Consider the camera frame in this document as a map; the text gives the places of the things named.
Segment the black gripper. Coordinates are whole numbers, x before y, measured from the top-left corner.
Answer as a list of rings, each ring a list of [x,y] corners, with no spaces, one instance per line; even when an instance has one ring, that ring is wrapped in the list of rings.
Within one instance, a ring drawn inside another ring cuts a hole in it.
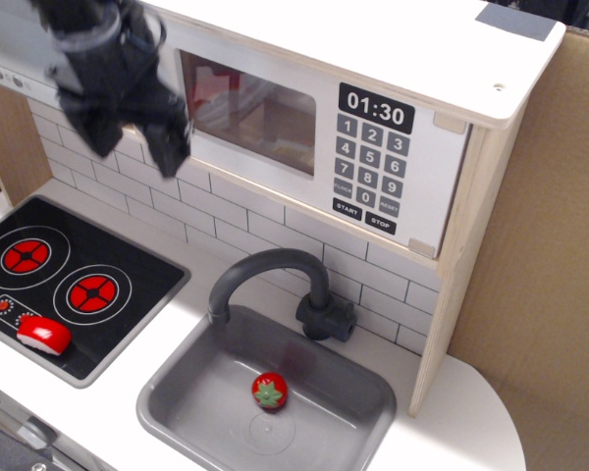
[[[130,28],[104,34],[53,37],[67,63],[47,70],[58,85],[61,107],[87,146],[107,157],[123,136],[122,123],[134,123],[146,138],[163,178],[173,178],[190,155],[192,122],[186,105],[158,75],[166,30]]]

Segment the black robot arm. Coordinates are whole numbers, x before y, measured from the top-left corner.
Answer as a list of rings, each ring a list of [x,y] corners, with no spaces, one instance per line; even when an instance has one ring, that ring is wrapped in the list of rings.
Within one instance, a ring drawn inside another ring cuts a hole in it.
[[[154,33],[138,1],[34,1],[54,47],[67,62],[47,75],[82,140],[101,157],[126,125],[145,137],[161,175],[172,178],[190,154],[184,99],[159,77],[167,31]]]

